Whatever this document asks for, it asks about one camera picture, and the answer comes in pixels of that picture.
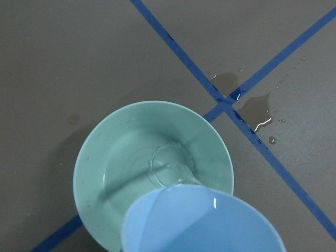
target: blue tape line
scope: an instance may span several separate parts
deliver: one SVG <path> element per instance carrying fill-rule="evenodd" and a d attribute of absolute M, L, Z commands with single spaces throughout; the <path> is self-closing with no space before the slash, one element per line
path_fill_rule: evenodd
<path fill-rule="evenodd" d="M 299 199 L 305 204 L 309 211 L 321 223 L 321 225 L 328 231 L 334 240 L 336 240 L 336 227 L 328 219 L 325 213 L 314 202 L 309 194 L 301 187 L 295 178 L 288 172 L 288 170 L 280 163 L 274 154 L 265 146 L 261 139 L 254 133 L 254 131 L 243 121 L 239 114 L 228 104 L 220 104 L 221 110 L 224 111 L 230 119 L 237 125 L 241 132 L 250 140 L 260 154 L 268 161 L 286 184 L 293 190 Z"/>
<path fill-rule="evenodd" d="M 76 215 L 70 221 L 65 223 L 63 227 L 58 229 L 47 239 L 45 239 L 39 245 L 37 245 L 31 252 L 51 251 L 57 245 L 63 242 L 66 238 L 72 235 L 76 230 L 78 230 L 82 225 L 83 222 L 79 218 L 79 215 Z"/>
<path fill-rule="evenodd" d="M 272 72 L 280 63 L 282 63 L 288 56 L 294 53 L 300 46 L 302 46 L 308 39 L 310 39 L 315 33 L 322 29 L 326 24 L 332 21 L 336 17 L 336 7 L 324 15 L 320 20 L 308 28 L 292 43 L 290 43 L 285 49 L 283 49 L 277 56 L 271 59 L 266 65 L 264 65 L 259 71 L 257 71 L 252 77 L 245 81 L 239 88 L 233 91 L 228 97 L 227 101 L 231 104 L 235 103 L 243 95 L 245 95 L 251 88 L 264 79 L 270 72 Z"/>
<path fill-rule="evenodd" d="M 217 104 L 217 106 L 205 114 L 203 118 L 211 123 L 224 112 L 222 107 L 222 104 Z"/>
<path fill-rule="evenodd" d="M 208 78 L 202 73 L 198 66 L 191 60 L 187 53 L 176 43 L 176 41 L 169 35 L 166 29 L 159 23 L 153 14 L 140 0 L 131 0 L 132 4 L 138 9 L 147 22 L 160 35 L 165 43 L 171 48 L 181 62 L 189 69 L 194 77 L 202 84 L 208 93 L 217 101 L 224 100 L 223 95 L 213 86 Z"/>

